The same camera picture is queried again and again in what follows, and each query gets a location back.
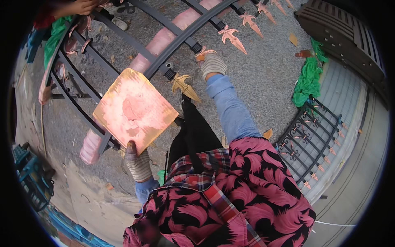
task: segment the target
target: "blue machine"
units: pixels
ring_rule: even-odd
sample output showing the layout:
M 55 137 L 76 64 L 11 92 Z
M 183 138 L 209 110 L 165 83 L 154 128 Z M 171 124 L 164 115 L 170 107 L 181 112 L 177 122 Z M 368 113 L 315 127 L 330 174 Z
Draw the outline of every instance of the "blue machine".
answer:
M 17 145 L 12 150 L 19 182 L 26 191 L 29 203 L 36 212 L 48 206 L 53 196 L 52 176 L 54 169 L 44 171 L 36 155 L 28 151 L 29 143 Z

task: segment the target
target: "plaid shirt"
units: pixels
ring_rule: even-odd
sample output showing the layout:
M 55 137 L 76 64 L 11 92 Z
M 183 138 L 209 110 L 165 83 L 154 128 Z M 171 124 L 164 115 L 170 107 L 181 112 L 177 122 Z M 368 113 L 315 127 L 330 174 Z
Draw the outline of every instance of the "plaid shirt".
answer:
M 181 187 L 188 188 L 198 192 L 202 192 L 216 210 L 217 214 L 224 222 L 229 222 L 237 216 L 241 216 L 245 221 L 247 232 L 247 242 L 250 247 L 263 246 L 265 243 L 261 240 L 252 226 L 243 217 L 235 206 L 229 201 L 222 191 L 215 185 L 215 174 L 227 173 L 230 167 L 229 149 L 221 148 L 208 152 L 198 153 L 205 171 L 201 174 L 194 174 L 189 155 L 179 158 L 170 167 L 169 173 L 166 175 L 167 182 L 155 190 L 163 187 Z

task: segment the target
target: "curved metal bar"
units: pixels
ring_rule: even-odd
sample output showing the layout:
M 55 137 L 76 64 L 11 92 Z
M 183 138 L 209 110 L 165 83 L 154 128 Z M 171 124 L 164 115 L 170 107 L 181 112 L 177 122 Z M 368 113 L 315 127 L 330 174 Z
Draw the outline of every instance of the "curved metal bar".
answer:
M 191 25 L 189 25 L 181 35 L 177 36 L 167 47 L 166 49 L 159 54 L 156 60 L 149 66 L 149 68 L 144 72 L 145 77 L 148 80 L 154 76 L 156 71 L 160 65 L 167 61 L 167 59 L 183 44 L 183 42 L 194 33 L 196 33 L 201 27 L 203 27 L 211 18 L 215 17 L 217 14 L 224 11 L 234 2 L 238 0 L 224 0 L 221 3 L 214 6 L 211 10 L 205 9 L 207 11 L 206 14 L 202 15 L 194 21 Z

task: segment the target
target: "work glove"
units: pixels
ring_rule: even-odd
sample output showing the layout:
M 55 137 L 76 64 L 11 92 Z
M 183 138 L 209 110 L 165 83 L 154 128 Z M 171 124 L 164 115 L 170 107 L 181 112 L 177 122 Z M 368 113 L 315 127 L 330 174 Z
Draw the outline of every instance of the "work glove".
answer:
M 206 76 L 209 73 L 220 73 L 226 75 L 226 65 L 216 54 L 208 53 L 204 57 L 204 63 L 200 66 L 203 73 L 203 80 L 206 81 Z
M 149 165 L 149 155 L 145 149 L 139 156 L 136 153 L 136 144 L 129 141 L 125 151 L 125 162 L 133 176 L 134 181 L 141 183 L 152 176 Z

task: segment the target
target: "black pants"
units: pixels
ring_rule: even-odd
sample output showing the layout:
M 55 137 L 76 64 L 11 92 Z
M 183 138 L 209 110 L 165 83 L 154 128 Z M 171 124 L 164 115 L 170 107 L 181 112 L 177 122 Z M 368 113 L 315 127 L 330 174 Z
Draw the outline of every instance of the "black pants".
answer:
M 201 153 L 223 148 L 210 125 L 190 100 L 184 99 L 182 110 L 184 111 L 184 123 L 181 125 L 180 133 L 178 133 L 171 144 L 169 167 L 180 157 L 190 154 L 191 151 L 193 153 Z

